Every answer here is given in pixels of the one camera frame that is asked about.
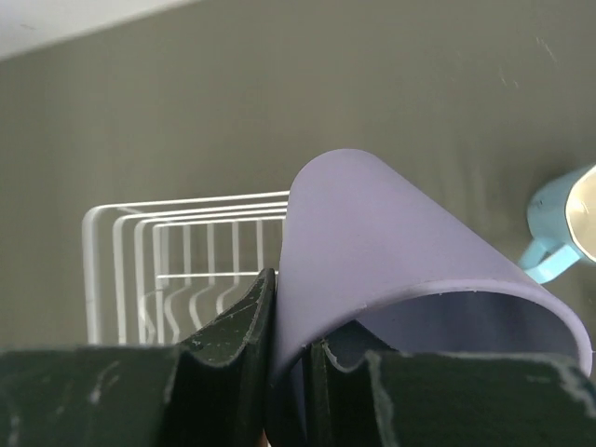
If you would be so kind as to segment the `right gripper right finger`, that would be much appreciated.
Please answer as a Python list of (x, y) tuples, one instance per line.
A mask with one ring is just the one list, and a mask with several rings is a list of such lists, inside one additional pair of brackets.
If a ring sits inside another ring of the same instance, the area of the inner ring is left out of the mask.
[(351, 322), (268, 406), (274, 446), (591, 446), (595, 387), (544, 354), (408, 354)]

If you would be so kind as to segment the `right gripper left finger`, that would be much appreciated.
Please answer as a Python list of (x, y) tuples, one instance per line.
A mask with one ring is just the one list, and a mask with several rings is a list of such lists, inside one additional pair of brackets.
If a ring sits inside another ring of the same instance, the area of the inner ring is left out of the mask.
[(276, 291), (244, 296), (175, 345), (1, 354), (5, 446), (262, 446)]

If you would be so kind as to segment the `purple cup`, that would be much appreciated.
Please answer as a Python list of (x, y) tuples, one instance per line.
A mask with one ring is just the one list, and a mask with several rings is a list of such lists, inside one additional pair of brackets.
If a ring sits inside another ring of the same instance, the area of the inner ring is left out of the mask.
[(265, 432), (305, 444), (306, 348), (357, 321), (404, 353), (547, 353), (592, 369), (577, 314), (378, 157), (338, 149), (289, 192)]

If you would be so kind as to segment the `light blue mug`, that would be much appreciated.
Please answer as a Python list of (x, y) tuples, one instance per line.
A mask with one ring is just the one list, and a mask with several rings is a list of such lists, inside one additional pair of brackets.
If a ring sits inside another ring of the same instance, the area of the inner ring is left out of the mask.
[(549, 181), (531, 197), (532, 241), (518, 266), (535, 282), (552, 281), (577, 263), (595, 264), (595, 166)]

